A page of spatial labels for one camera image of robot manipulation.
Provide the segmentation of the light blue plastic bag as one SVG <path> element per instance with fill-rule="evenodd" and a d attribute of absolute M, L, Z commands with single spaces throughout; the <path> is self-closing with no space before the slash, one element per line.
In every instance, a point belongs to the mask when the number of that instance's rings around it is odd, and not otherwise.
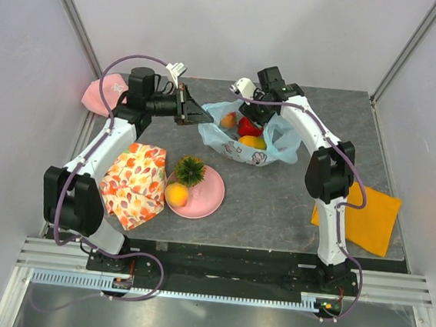
<path fill-rule="evenodd" d="M 275 115 L 263 128 L 261 139 L 266 144 L 265 148 L 246 145 L 241 142 L 238 129 L 225 128 L 222 119 L 235 113 L 237 120 L 242 119 L 238 111 L 242 102 L 216 102 L 203 105 L 202 108 L 213 118 L 212 123 L 200 124 L 198 132 L 204 145 L 222 154 L 235 162 L 247 163 L 262 167 L 272 162 L 283 162 L 290 165 L 298 159 L 297 151 L 301 144 L 301 137 L 282 117 Z"/>

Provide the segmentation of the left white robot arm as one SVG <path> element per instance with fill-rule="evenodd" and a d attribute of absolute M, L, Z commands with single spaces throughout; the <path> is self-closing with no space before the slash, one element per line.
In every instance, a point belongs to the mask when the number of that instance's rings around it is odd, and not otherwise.
<path fill-rule="evenodd" d="M 188 86 L 179 83 L 169 93 L 157 90 L 158 74 L 150 68 L 133 68 L 128 90 L 102 130 L 74 159 L 44 174 L 43 216 L 58 231 L 70 231 L 105 255 L 113 272 L 131 264 L 128 239 L 105 219 L 107 210 L 100 182 L 115 159 L 134 143 L 153 117 L 171 116 L 178 125 L 211 123 L 213 118 L 195 101 Z"/>

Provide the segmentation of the fake mango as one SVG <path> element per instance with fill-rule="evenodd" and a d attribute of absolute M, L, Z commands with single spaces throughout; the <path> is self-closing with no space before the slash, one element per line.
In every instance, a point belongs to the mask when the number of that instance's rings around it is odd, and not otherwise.
<path fill-rule="evenodd" d="M 240 137 L 238 142 L 240 142 L 243 145 L 249 146 L 251 148 L 256 148 L 258 150 L 267 149 L 265 140 L 260 136 L 245 135 Z"/>

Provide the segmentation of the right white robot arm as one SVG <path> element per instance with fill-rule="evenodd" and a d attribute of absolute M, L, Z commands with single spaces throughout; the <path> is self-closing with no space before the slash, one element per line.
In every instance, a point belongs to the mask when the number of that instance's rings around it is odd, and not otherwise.
<path fill-rule="evenodd" d="M 319 245 L 317 265 L 306 278 L 324 293 L 358 292 L 345 239 L 348 194 L 358 178 L 355 148 L 342 142 L 325 127 L 295 83 L 286 84 L 277 66 L 258 72 L 259 85 L 240 78 L 231 90 L 243 103 L 240 112 L 254 125 L 267 128 L 271 118 L 281 116 L 298 133 L 311 160 L 305 173 L 305 188 L 318 210 Z"/>

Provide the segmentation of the fake pineapple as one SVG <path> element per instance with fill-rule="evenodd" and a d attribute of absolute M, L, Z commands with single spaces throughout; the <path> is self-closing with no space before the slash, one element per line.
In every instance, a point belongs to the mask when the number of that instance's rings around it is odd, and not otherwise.
<path fill-rule="evenodd" d="M 205 178 L 204 162 L 194 156 L 183 156 L 177 161 L 174 173 L 178 181 L 187 188 L 194 187 Z"/>

